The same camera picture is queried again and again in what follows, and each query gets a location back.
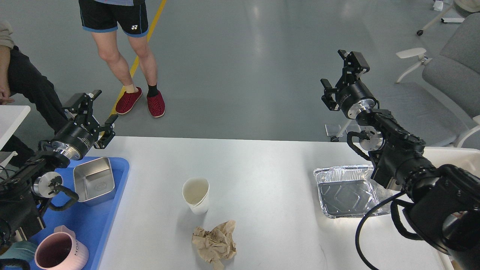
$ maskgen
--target crumpled brown paper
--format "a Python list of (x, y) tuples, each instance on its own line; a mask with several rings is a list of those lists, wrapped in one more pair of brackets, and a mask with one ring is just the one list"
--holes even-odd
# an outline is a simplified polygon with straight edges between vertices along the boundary
[(220, 259), (231, 259), (237, 253), (232, 239), (234, 229), (235, 221), (229, 220), (210, 232), (202, 227), (193, 231), (192, 243), (197, 246), (198, 255), (208, 263), (213, 262), (213, 270), (223, 270)]

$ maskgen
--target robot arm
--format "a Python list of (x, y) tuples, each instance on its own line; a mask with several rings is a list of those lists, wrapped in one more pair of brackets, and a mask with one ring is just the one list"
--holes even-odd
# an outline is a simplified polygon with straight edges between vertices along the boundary
[[(480, 179), (454, 165), (433, 166), (423, 157), (425, 142), (402, 128), (390, 111), (375, 108), (379, 102), (360, 80), (370, 69), (362, 54), (347, 54), (343, 50), (338, 53), (344, 60), (342, 76), (335, 88), (328, 80), (321, 80), (324, 86), (322, 101), (329, 110), (342, 110), (347, 118), (355, 119), (364, 127), (360, 133), (349, 132), (347, 143), (357, 154), (372, 162), (372, 179), (384, 188), (401, 190), (413, 201), (392, 199), (392, 219), (396, 228), (405, 237), (425, 240), (451, 255), (465, 269), (478, 269)], [(360, 146), (368, 154), (353, 144), (353, 137), (359, 139)], [(404, 207), (403, 213), (416, 234), (407, 233), (401, 224), (397, 205)]]
[[(72, 118), (51, 140), (52, 150), (38, 151), (14, 175), (0, 182), (0, 255), (12, 242), (28, 240), (44, 229), (47, 208), (63, 211), (78, 201), (78, 195), (62, 186), (61, 176), (54, 171), (66, 168), (70, 160), (81, 160), (92, 147), (105, 148), (115, 136), (116, 114), (102, 126), (93, 117), (93, 101), (100, 93), (73, 96), (64, 107)], [(54, 206), (51, 200), (59, 192), (71, 199), (63, 206)]]

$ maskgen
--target yellow floor line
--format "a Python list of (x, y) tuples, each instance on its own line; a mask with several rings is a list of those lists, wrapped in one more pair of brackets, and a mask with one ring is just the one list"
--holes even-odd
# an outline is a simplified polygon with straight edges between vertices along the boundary
[[(162, 3), (160, 4), (160, 6), (158, 7), (158, 10), (156, 11), (155, 17), (153, 18), (153, 21), (152, 21), (152, 23), (150, 25), (150, 28), (148, 30), (147, 41), (150, 41), (150, 37), (152, 36), (153, 31), (155, 30), (155, 26), (158, 22), (158, 19), (160, 18), (160, 14), (162, 13), (163, 8), (165, 7), (166, 3), (167, 3), (167, 0), (162, 0)], [(138, 68), (138, 56), (135, 57), (135, 60), (133, 61), (133, 64), (132, 64), (132, 67), (130, 68), (130, 76), (132, 76), (132, 78), (135, 75), (135, 72), (137, 71), (137, 68)], [(117, 100), (115, 101), (115, 104), (113, 105), (113, 108), (112, 108), (112, 111), (110, 112), (110, 114), (116, 113), (115, 112), (115, 106), (117, 105), (117, 102), (119, 101), (119, 99), (123, 95), (123, 92), (125, 92), (125, 87), (121, 88), (120, 93), (117, 97)]]

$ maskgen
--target shoe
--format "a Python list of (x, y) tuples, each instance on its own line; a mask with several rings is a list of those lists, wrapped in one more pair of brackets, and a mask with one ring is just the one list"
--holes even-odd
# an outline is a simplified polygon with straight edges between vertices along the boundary
[(115, 111), (118, 114), (126, 114), (133, 108), (135, 102), (142, 96), (142, 89), (140, 87), (137, 87), (137, 89), (138, 92), (135, 93), (123, 93), (115, 106)]
[(154, 97), (147, 96), (148, 110), (153, 117), (160, 117), (165, 114), (165, 102), (160, 91), (157, 90), (157, 92)]

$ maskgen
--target person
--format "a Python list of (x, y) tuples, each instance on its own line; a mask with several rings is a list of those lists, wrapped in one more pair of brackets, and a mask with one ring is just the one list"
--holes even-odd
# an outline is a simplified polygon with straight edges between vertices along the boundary
[(157, 89), (157, 65), (147, 42), (148, 20), (145, 0), (79, 0), (84, 30), (91, 32), (98, 54), (125, 87), (115, 106), (118, 114), (128, 113), (142, 95), (133, 84), (128, 63), (117, 48), (117, 23), (128, 36), (138, 56), (140, 68), (148, 84), (147, 105), (153, 117), (163, 116), (165, 102)]
[[(68, 122), (62, 104), (54, 90), (54, 85), (43, 76), (22, 54), (12, 40), (11, 25), (0, 19), (0, 106), (12, 103), (15, 93), (24, 95), (35, 104), (36, 110), (57, 133)], [(34, 154), (19, 138), (12, 136), (2, 151), (17, 152), (10, 160), (15, 167), (22, 167)]]

